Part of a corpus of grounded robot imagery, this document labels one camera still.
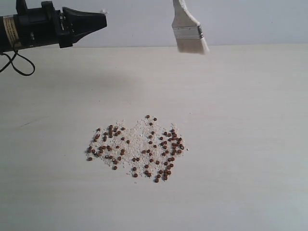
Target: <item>white powder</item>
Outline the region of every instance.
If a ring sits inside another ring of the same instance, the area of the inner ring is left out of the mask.
[[[100,128],[100,131],[97,131],[94,134],[94,137],[96,135],[100,135],[99,139],[94,142],[92,141],[90,143],[90,146],[92,149],[94,149],[97,153],[99,153],[99,147],[101,146],[110,146],[112,147],[111,151],[108,151],[105,149],[102,153],[101,157],[97,157],[93,153],[87,153],[87,158],[92,157],[93,160],[95,159],[101,159],[104,161],[104,163],[110,167],[117,166],[118,168],[122,165],[123,168],[128,169],[128,173],[130,175],[134,175],[135,173],[138,174],[138,176],[148,177],[144,172],[145,170],[148,170],[152,176],[151,179],[154,179],[156,175],[158,174],[159,170],[166,169],[166,166],[164,165],[164,162],[168,160],[168,158],[174,157],[175,160],[184,154],[184,148],[177,147],[176,150],[181,150],[181,153],[176,153],[174,156],[171,155],[173,149],[172,149],[172,143],[176,143],[177,141],[171,141],[168,142],[168,139],[170,137],[167,137],[164,135],[164,132],[171,133],[170,130],[174,129],[175,133],[178,134],[179,130],[177,129],[175,124],[171,124],[170,128],[163,128],[161,127],[157,121],[154,121],[154,118],[149,119],[142,119],[137,122],[136,126],[133,128],[126,128],[124,131],[121,130],[121,128],[125,128],[124,121],[117,122],[113,125],[113,128],[118,127],[118,131],[121,131],[121,134],[118,136],[113,136],[112,138],[109,138],[107,136],[107,141],[103,141],[104,133],[108,132],[108,127],[106,128]],[[167,149],[163,149],[163,146],[160,145],[161,142],[167,141]],[[184,139],[182,138],[181,144],[183,147],[185,147]],[[121,154],[121,150],[125,149],[125,154]],[[151,150],[152,156],[149,156],[148,153],[143,154],[143,150]],[[162,153],[164,153],[166,150],[169,151],[166,156],[162,156]],[[106,159],[105,156],[113,156],[113,159],[117,159],[119,156],[122,157],[122,160],[118,161],[118,163],[115,165],[113,163],[112,159]],[[139,158],[140,161],[133,162],[133,158]]]

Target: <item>white wall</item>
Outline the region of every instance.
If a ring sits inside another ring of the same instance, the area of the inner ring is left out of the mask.
[[[27,0],[39,7],[41,0]],[[76,46],[173,46],[172,0],[54,0],[98,12],[106,8],[108,27]],[[308,0],[186,0],[202,23],[209,45],[308,42]],[[15,13],[15,0],[0,1],[0,15]]]

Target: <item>white tabletop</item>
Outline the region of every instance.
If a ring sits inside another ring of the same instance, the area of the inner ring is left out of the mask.
[[[0,230],[306,231],[308,45],[210,49],[22,51],[36,73],[0,75]],[[96,128],[146,114],[190,149],[167,182],[85,161]]]

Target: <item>brush bristles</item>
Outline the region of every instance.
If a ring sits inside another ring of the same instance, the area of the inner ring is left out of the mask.
[[[209,52],[205,38],[189,39],[177,38],[178,51],[181,53],[206,54]]]

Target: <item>brush ferrule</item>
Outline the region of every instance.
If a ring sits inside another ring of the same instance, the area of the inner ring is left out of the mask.
[[[201,26],[183,26],[173,28],[176,39],[202,39],[203,32]]]

